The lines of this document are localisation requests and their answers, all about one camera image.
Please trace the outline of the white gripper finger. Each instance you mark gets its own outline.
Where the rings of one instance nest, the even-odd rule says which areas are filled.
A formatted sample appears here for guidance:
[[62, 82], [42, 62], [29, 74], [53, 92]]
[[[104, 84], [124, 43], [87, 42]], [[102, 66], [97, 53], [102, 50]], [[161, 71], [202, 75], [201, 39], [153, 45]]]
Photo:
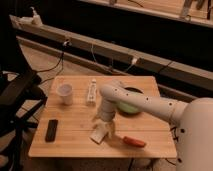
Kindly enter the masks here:
[[115, 135], [115, 125], [114, 124], [108, 124], [107, 128], [108, 128], [108, 137], [110, 139], [112, 139]]
[[92, 129], [95, 130], [96, 128], [98, 128], [101, 125], [101, 122], [95, 122], [93, 123]]

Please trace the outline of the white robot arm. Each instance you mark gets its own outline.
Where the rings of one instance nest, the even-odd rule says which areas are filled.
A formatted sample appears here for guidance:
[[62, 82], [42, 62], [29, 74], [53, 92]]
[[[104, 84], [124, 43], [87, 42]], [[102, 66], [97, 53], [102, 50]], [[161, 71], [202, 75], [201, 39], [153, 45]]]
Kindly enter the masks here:
[[137, 107], [179, 128], [176, 171], [213, 171], [213, 98], [190, 103], [171, 98], [133, 93], [116, 84], [99, 89], [102, 100], [98, 115], [104, 122], [115, 117], [115, 103]]

